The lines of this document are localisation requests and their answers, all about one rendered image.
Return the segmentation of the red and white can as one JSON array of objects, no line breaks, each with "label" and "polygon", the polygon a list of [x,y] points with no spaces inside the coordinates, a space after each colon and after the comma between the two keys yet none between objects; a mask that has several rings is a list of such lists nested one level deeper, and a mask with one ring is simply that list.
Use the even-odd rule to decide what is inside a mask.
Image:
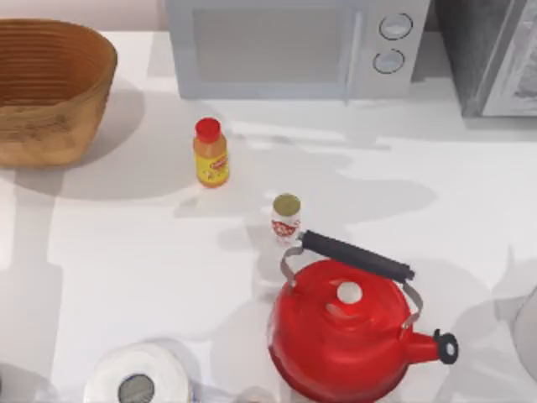
[{"label": "red and white can", "polygon": [[300,199],[292,193],[282,193],[272,204],[271,228],[276,242],[288,246],[295,242],[300,231]]}]

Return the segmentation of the yellow bottle with red cap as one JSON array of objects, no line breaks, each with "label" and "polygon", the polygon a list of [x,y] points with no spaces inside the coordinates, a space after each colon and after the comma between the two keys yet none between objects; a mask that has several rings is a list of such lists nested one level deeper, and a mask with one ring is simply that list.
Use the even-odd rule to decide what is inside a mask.
[{"label": "yellow bottle with red cap", "polygon": [[206,117],[196,123],[193,150],[198,181],[209,188],[224,185],[230,175],[227,139],[217,119]]}]

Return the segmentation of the pale microwave oven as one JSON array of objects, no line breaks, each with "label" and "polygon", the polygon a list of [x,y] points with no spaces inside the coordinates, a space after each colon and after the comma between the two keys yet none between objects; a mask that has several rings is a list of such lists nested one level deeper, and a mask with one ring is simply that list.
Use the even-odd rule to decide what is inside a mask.
[{"label": "pale microwave oven", "polygon": [[[402,97],[409,89],[430,0],[165,0],[180,95],[186,99],[339,99],[343,101],[353,19],[362,36],[354,100]],[[406,13],[411,32],[379,33],[384,17]],[[404,66],[373,68],[396,49]]]}]

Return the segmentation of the round microwave knob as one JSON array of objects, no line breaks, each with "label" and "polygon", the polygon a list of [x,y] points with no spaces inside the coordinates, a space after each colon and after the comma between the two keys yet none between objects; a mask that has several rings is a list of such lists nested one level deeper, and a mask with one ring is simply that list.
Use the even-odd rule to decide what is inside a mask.
[{"label": "round microwave knob", "polygon": [[413,20],[406,13],[396,13],[384,17],[379,24],[379,33],[386,40],[399,40],[406,37],[413,28]]},{"label": "round microwave knob", "polygon": [[373,68],[382,75],[390,75],[399,71],[405,63],[404,54],[396,49],[377,53],[373,58]]}]

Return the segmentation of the white paper towel roll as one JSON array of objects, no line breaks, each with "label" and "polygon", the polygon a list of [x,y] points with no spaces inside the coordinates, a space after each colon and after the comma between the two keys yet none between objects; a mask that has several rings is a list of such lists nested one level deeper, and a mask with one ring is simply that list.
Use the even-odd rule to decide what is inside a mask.
[{"label": "white paper towel roll", "polygon": [[168,348],[133,343],[102,358],[86,382],[83,403],[194,403],[194,391]]}]

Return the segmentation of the woven brown basket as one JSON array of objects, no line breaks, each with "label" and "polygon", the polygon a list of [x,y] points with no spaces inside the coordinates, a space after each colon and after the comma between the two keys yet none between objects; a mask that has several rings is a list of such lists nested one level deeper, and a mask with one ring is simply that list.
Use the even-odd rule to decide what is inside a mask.
[{"label": "woven brown basket", "polygon": [[70,165],[102,121],[117,51],[97,31],[41,18],[0,18],[0,167]]}]

